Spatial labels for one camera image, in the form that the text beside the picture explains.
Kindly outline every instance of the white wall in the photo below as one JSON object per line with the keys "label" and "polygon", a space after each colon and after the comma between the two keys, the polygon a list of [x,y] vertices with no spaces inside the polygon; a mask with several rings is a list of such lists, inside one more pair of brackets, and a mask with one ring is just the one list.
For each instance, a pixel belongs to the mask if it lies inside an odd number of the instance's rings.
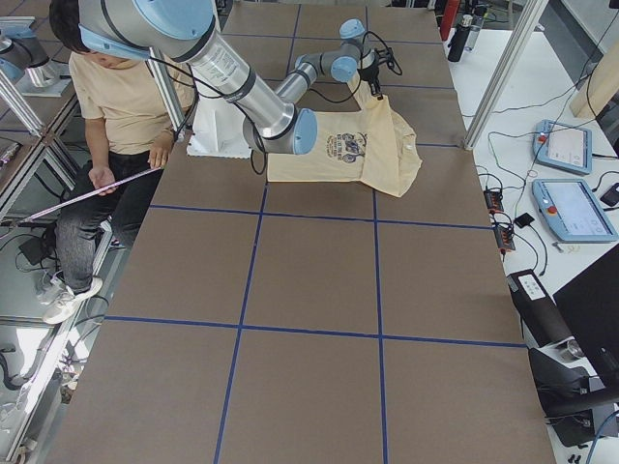
{"label": "white wall", "polygon": [[[595,44],[618,12],[608,7],[608,0],[561,1]],[[604,36],[600,50],[606,53],[617,41],[619,41],[619,16]]]}

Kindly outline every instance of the red bottle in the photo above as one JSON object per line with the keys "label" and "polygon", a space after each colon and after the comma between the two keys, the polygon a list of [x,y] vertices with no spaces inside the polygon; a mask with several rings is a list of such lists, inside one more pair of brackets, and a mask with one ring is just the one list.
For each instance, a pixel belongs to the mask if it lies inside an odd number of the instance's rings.
{"label": "red bottle", "polygon": [[460,0],[449,0],[447,3],[445,13],[443,14],[443,19],[441,19],[441,41],[446,41],[449,37],[449,31],[452,30],[459,6]]}

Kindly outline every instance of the beige t-shirt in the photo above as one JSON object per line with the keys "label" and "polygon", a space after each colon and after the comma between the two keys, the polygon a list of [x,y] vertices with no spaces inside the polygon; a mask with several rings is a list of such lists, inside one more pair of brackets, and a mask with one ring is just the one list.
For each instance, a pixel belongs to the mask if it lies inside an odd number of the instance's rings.
{"label": "beige t-shirt", "polygon": [[[150,150],[153,140],[170,125],[162,97],[143,61],[126,61],[106,69],[72,53],[71,77],[84,119],[105,119],[109,149],[120,155],[136,155]],[[189,82],[168,68],[178,80]],[[174,82],[181,105],[191,106],[193,90]]]}

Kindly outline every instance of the black hair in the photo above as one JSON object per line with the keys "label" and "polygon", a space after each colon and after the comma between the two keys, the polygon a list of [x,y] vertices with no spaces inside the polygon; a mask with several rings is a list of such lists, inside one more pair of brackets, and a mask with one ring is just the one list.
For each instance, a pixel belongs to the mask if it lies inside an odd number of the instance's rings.
{"label": "black hair", "polygon": [[49,25],[54,35],[69,50],[78,53],[90,52],[79,32],[78,0],[51,0]]}

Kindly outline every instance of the robotic arm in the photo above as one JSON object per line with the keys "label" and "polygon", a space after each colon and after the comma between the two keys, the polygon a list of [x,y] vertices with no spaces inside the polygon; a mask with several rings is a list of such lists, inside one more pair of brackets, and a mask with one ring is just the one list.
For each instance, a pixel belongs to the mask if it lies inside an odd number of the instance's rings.
{"label": "robotic arm", "polygon": [[0,70],[12,82],[28,73],[36,87],[48,87],[60,78],[35,33],[22,26],[0,30]]}
{"label": "robotic arm", "polygon": [[82,40],[94,51],[146,60],[154,47],[189,64],[196,81],[246,115],[244,137],[254,149],[297,155],[311,150],[315,115],[295,103],[325,70],[347,82],[359,69],[372,93],[380,92],[381,56],[366,44],[366,30],[357,19],[342,24],[339,50],[301,57],[273,91],[218,33],[210,1],[80,0],[79,14]]}

